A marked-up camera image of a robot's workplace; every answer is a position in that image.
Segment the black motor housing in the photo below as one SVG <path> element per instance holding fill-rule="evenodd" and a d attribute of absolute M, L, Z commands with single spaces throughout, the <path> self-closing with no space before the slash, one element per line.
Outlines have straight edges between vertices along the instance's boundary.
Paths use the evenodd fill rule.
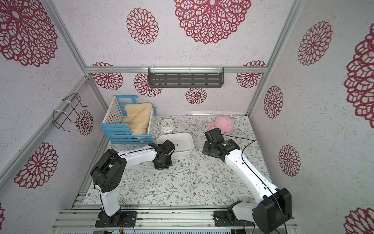
<path fill-rule="evenodd" d="M 274 195 L 264 197 L 264 200 L 252 211 L 258 228 L 263 233 L 269 234 L 292 218 L 291 193 L 286 188 L 277 189 Z"/>

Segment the clock face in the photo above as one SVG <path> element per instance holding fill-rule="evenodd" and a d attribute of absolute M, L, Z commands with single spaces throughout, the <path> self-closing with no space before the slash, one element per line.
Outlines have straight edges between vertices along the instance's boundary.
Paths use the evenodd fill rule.
<path fill-rule="evenodd" d="M 168 128 L 173 125 L 174 125 L 174 122 L 171 119 L 164 119 L 163 121 L 161 121 L 161 126 L 163 126 L 164 128 Z"/>

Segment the blue wooden crib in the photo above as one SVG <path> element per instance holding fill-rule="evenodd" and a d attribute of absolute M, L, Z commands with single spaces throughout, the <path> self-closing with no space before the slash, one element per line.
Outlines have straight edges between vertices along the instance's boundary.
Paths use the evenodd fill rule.
<path fill-rule="evenodd" d="M 120 98 L 129 98 L 131 103 L 119 102 Z M 128 124 L 121 124 L 124 117 L 126 104 L 135 104 L 137 96 L 134 95 L 114 95 L 108 111 L 102 121 L 102 129 L 108 136 L 112 144 L 150 144 L 152 139 L 153 120 L 156 116 L 156 108 L 153 107 L 150 113 L 147 135 L 132 135 Z"/>

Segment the robotic arm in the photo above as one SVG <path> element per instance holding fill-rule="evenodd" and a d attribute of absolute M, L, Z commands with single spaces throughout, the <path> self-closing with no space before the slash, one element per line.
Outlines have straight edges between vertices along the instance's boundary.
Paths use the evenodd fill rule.
<path fill-rule="evenodd" d="M 227 219 L 232 225 L 241 225 L 242 220 L 247 220 L 255 222 L 262 232 L 268 234 L 292 217 L 291 194 L 287 189 L 279 190 L 270 183 L 249 162 L 233 140 L 224 140 L 219 128 L 206 132 L 205 136 L 208 141 L 205 142 L 203 154 L 220 158 L 229 165 L 244 181 L 258 203 L 254 209 L 242 201 L 229 206 Z M 121 208 L 116 188 L 125 168 L 146 161 L 152 161 L 158 170 L 168 168 L 172 165 L 171 155 L 174 150 L 175 146 L 169 140 L 132 151 L 107 150 L 91 170 L 95 189 L 100 191 L 102 202 L 99 217 L 104 218 L 111 227 L 117 227 L 120 224 Z"/>

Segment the fluffy cream blanket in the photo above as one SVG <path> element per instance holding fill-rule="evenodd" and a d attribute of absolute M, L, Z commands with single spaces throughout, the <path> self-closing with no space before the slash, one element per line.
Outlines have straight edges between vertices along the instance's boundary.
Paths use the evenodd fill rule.
<path fill-rule="evenodd" d="M 121 123 L 130 125 L 133 135 L 146 135 L 152 109 L 151 103 L 126 104 L 127 117 Z"/>

